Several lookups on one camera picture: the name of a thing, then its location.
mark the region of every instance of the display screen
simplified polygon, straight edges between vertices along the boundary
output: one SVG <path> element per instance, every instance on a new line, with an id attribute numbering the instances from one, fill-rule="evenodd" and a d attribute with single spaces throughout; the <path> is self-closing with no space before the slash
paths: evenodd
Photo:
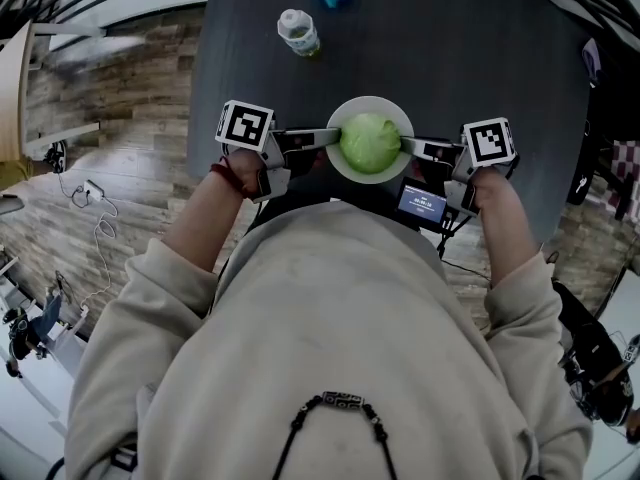
<path id="1" fill-rule="evenodd" d="M 447 199 L 426 190 L 405 185 L 398 209 L 440 223 L 447 206 Z"/>

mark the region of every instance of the green lettuce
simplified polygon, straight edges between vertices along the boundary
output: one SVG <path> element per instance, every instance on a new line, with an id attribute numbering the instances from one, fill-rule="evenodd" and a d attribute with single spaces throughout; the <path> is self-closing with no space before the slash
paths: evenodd
<path id="1" fill-rule="evenodd" d="M 358 114 L 342 126 L 340 150 L 347 163 L 363 174 L 384 171 L 400 152 L 400 133 L 379 114 Z"/>

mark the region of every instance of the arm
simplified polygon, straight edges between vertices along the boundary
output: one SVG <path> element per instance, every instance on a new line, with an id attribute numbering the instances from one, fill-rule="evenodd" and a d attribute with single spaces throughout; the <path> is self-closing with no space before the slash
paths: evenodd
<path id="1" fill-rule="evenodd" d="M 242 156 L 234 155 L 232 165 Z M 224 178 L 209 174 L 164 243 L 152 239 L 145 254 L 125 263 L 129 282 L 102 312 L 73 388 L 65 442 L 70 480 L 92 469 L 99 477 L 115 449 L 137 442 L 136 397 L 155 392 L 202 325 L 217 283 L 211 269 L 241 202 Z"/>
<path id="2" fill-rule="evenodd" d="M 29 350 L 32 350 L 36 353 L 40 352 L 40 349 L 38 348 L 37 345 L 34 345 L 33 343 L 31 343 L 28 339 L 24 339 L 25 344 L 27 345 L 27 347 L 29 348 Z"/>
<path id="3" fill-rule="evenodd" d="M 474 182 L 495 286 L 485 301 L 491 320 L 487 342 L 511 398 L 535 434 L 540 475 L 581 478 L 592 429 L 558 366 L 560 298 L 536 254 L 515 191 L 496 171 L 480 171 Z"/>
<path id="4" fill-rule="evenodd" d="M 524 265 L 537 253 L 529 221 L 511 184 L 495 169 L 480 169 L 473 177 L 475 203 L 491 263 L 491 283 Z"/>
<path id="5" fill-rule="evenodd" d="M 238 150 L 229 166 L 250 193 L 258 190 L 262 160 L 253 151 Z M 238 216 L 242 195 L 219 174 L 209 173 L 189 199 L 163 242 L 197 267 L 211 272 Z"/>

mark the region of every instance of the person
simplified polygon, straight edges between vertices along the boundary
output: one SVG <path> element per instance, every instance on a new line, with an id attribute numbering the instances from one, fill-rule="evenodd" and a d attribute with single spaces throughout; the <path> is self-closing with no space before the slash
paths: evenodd
<path id="1" fill-rule="evenodd" d="M 567 382 L 580 385 L 580 393 L 590 401 L 587 412 L 595 409 L 597 417 L 609 426 L 624 425 L 634 400 L 628 366 L 605 327 L 569 289 L 556 279 L 553 289 L 562 300 L 559 319 L 571 333 L 571 351 L 581 369 L 578 373 L 565 354 L 561 364 Z"/>
<path id="2" fill-rule="evenodd" d="M 70 480 L 581 478 L 592 425 L 557 365 L 560 297 L 502 175 L 473 178 L 485 337 L 430 242 L 346 202 L 256 227 L 218 280 L 262 165 L 222 159 L 127 260 L 73 389 Z"/>
<path id="3" fill-rule="evenodd" d="M 62 285 L 47 288 L 45 305 L 42 314 L 29 320 L 27 315 L 18 318 L 10 332 L 9 360 L 6 362 L 7 373 L 11 377 L 22 378 L 18 361 L 22 361 L 32 351 L 42 359 L 47 356 L 47 349 L 41 343 L 47 343 L 48 334 L 60 317 L 62 306 Z"/>
<path id="4" fill-rule="evenodd" d="M 12 162 L 0 162 L 0 191 L 21 181 L 48 173 L 62 173 L 67 168 L 67 147 L 64 141 L 52 144 L 43 160 L 22 157 Z"/>

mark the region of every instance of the white cable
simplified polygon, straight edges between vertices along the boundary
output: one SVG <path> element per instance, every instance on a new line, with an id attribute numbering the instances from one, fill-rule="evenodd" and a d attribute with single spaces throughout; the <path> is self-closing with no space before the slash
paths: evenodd
<path id="1" fill-rule="evenodd" d="M 619 432 L 618 430 L 616 430 L 613 427 L 609 427 L 607 425 L 607 428 L 610 430 L 613 430 L 616 434 L 620 434 L 624 440 L 627 440 L 627 436 L 625 436 L 622 432 Z M 593 480 L 600 480 L 601 478 L 605 477 L 607 474 L 611 473 L 611 471 L 613 471 L 614 469 L 616 469 L 620 464 L 622 464 L 625 460 L 627 460 L 629 457 L 631 457 L 633 454 L 636 453 L 637 449 L 638 449 L 638 445 L 631 445 L 633 446 L 634 450 L 630 451 L 627 455 L 625 455 L 622 459 L 620 459 L 618 462 L 616 462 L 615 464 L 613 464 L 612 466 L 610 466 L 607 470 L 605 470 L 604 472 L 600 473 L 597 477 L 595 477 Z"/>
<path id="2" fill-rule="evenodd" d="M 116 208 L 116 205 L 113 204 L 111 201 L 109 201 L 109 199 L 107 199 L 106 197 L 104 198 L 104 200 L 109 203 L 111 206 L 113 206 L 113 211 L 114 213 L 109 213 L 109 212 L 103 212 L 102 215 L 100 215 L 100 218 L 98 219 L 98 223 L 96 224 L 96 227 L 93 228 L 93 237 L 96 239 L 96 248 L 98 249 L 98 254 L 100 255 L 100 258 L 102 259 L 102 263 L 104 264 L 104 270 L 107 273 L 107 279 L 109 281 L 109 283 L 107 284 L 107 286 L 105 286 L 102 290 L 98 290 L 97 292 L 93 292 L 89 295 L 87 295 L 84 299 L 82 299 L 82 301 L 80 302 L 80 308 L 84 309 L 84 303 L 86 301 L 88 301 L 91 297 L 94 297 L 96 295 L 100 295 L 101 293 L 106 292 L 107 290 L 109 290 L 111 288 L 111 272 L 109 271 L 109 267 L 107 266 L 107 260 L 104 259 L 104 256 L 102 254 L 102 251 L 100 250 L 100 242 L 98 241 L 98 230 L 107 238 L 110 238 L 111 240 L 115 240 L 116 238 L 116 230 L 113 229 L 113 226 L 109 223 L 109 221 L 105 220 L 106 216 L 109 217 L 113 217 L 114 219 L 118 217 L 118 209 Z"/>

